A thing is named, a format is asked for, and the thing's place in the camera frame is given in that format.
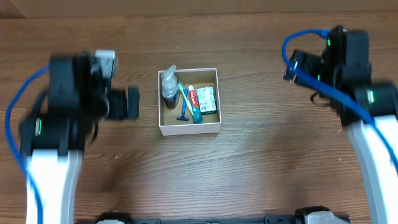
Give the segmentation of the clear spray bottle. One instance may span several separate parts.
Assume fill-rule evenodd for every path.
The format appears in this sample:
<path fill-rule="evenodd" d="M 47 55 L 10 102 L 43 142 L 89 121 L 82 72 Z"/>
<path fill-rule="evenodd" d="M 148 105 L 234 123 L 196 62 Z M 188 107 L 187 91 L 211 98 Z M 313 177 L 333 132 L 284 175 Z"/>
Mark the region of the clear spray bottle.
<path fill-rule="evenodd" d="M 178 79 L 175 76 L 176 68 L 176 65 L 171 65 L 161 74 L 162 96 L 166 107 L 170 110 L 173 110 L 179 101 Z"/>

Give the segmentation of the green white toothbrush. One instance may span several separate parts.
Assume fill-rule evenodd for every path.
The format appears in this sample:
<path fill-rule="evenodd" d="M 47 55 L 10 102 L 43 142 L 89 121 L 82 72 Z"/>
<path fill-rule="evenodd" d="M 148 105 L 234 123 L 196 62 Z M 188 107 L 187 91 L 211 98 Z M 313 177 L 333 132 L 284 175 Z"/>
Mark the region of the green white toothbrush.
<path fill-rule="evenodd" d="M 187 98 L 187 95 L 185 94 L 185 89 L 184 89 L 183 83 L 182 82 L 178 82 L 177 86 L 178 86 L 178 89 L 181 91 L 181 93 L 183 95 L 183 99 L 185 100 L 185 102 L 187 104 L 187 108 L 188 108 L 189 112 L 191 113 L 192 117 L 194 117 L 193 108 L 192 108 L 192 105 L 191 105 L 190 101 Z"/>

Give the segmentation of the blue disposable razor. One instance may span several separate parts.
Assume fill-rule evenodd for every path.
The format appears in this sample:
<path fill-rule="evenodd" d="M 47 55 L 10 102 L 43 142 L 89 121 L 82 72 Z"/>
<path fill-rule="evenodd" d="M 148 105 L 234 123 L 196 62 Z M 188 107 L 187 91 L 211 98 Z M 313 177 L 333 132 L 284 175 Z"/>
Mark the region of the blue disposable razor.
<path fill-rule="evenodd" d="M 181 116 L 177 117 L 177 120 L 179 120 L 179 121 L 189 121 L 189 118 L 187 118 L 185 116 L 185 112 L 186 112 L 186 109 L 187 109 L 187 103 L 185 102 L 184 98 L 182 98 L 182 103 L 183 103 L 183 105 L 182 105 Z"/>

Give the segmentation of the Colgate toothpaste tube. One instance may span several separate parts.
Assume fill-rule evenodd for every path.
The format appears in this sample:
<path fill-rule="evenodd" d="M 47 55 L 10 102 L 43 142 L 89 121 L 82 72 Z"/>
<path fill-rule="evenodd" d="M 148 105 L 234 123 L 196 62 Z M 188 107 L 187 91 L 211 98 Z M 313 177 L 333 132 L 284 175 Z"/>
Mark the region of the Colgate toothpaste tube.
<path fill-rule="evenodd" d="M 199 109 L 197 94 L 193 85 L 188 86 L 188 93 L 190 97 L 190 102 L 192 105 L 193 112 L 193 120 L 195 124 L 202 124 L 204 122 L 203 117 L 201 115 L 201 111 Z"/>

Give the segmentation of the green Dettol soap bar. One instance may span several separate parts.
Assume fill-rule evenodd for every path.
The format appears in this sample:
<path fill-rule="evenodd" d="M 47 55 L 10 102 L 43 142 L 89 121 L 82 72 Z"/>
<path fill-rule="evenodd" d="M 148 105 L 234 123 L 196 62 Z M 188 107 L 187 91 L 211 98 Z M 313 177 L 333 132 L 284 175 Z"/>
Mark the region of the green Dettol soap bar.
<path fill-rule="evenodd" d="M 198 88 L 197 97 L 201 114 L 214 114 L 217 112 L 215 93 L 212 86 Z"/>

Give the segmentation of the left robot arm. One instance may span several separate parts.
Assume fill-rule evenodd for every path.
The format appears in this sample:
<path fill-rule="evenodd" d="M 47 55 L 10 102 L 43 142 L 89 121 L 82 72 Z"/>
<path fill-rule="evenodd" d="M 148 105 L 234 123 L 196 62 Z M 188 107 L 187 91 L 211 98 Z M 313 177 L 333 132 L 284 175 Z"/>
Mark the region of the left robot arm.
<path fill-rule="evenodd" d="M 73 223 L 75 192 L 86 144 L 101 120 L 135 120 L 136 87 L 113 89 L 118 57 L 113 50 L 53 55 L 49 87 L 19 126 L 27 182 L 27 223 Z"/>

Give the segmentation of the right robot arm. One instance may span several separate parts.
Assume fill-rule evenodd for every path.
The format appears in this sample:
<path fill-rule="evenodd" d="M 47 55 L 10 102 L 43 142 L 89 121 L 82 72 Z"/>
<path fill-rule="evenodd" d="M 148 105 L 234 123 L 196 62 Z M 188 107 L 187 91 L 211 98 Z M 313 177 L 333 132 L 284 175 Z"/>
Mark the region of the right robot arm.
<path fill-rule="evenodd" d="M 326 42 L 321 55 L 287 45 L 315 34 Z M 356 153 L 368 199 L 371 223 L 397 223 L 397 88 L 374 83 L 366 30 L 306 29 L 285 38 L 284 79 L 327 99 L 346 129 Z"/>

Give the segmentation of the white cardboard box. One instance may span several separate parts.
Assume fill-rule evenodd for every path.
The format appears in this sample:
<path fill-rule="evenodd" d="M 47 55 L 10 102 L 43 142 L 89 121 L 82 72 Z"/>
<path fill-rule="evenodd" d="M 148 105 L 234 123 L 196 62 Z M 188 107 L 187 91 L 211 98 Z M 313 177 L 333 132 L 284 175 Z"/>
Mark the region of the white cardboard box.
<path fill-rule="evenodd" d="M 176 108 L 169 110 L 165 107 L 162 96 L 162 79 L 158 72 L 158 105 L 159 105 L 159 128 L 164 136 L 183 135 L 183 134 L 204 134 L 218 133 L 221 127 L 221 103 L 218 89 L 218 72 L 216 68 L 192 68 L 177 69 L 175 76 L 177 80 L 184 83 L 185 88 L 193 85 L 195 88 L 212 86 L 214 88 L 217 111 L 215 114 L 206 114 L 203 116 L 202 124 L 195 124 L 191 113 L 187 111 L 185 116 L 189 121 L 178 121 L 177 117 L 182 112 L 182 102 L 179 101 Z"/>

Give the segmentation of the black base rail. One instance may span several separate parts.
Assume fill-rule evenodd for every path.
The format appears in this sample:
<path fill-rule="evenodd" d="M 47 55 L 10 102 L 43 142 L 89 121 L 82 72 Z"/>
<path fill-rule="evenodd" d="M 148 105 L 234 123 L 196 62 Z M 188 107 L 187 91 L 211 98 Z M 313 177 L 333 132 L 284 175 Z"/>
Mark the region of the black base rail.
<path fill-rule="evenodd" d="M 78 224 L 92 224 L 92 223 L 122 223 L 122 224 L 272 224 L 272 223 L 289 223 L 289 224 L 304 224 L 304 223 L 328 223 L 319 221 L 307 221 L 304 217 L 296 215 L 266 215 L 260 218 L 221 218 L 221 219 L 183 219 L 183 220 L 161 220 L 159 218 L 143 218 L 133 219 L 126 214 L 102 214 L 96 220 L 80 220 Z"/>

